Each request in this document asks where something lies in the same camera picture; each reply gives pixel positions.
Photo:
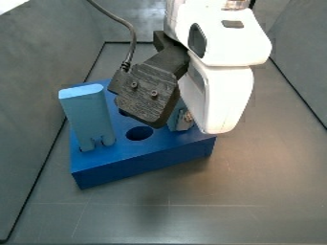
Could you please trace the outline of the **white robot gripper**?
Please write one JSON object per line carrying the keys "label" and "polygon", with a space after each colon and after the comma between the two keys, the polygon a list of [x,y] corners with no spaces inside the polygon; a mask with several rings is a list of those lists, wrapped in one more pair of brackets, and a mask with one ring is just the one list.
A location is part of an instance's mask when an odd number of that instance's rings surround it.
{"label": "white robot gripper", "polygon": [[187,48],[191,58],[178,79],[190,109],[179,110],[178,131],[195,122],[206,134],[226,133],[242,118],[253,94],[253,67],[266,62],[273,50],[250,3],[166,0],[163,31]]}

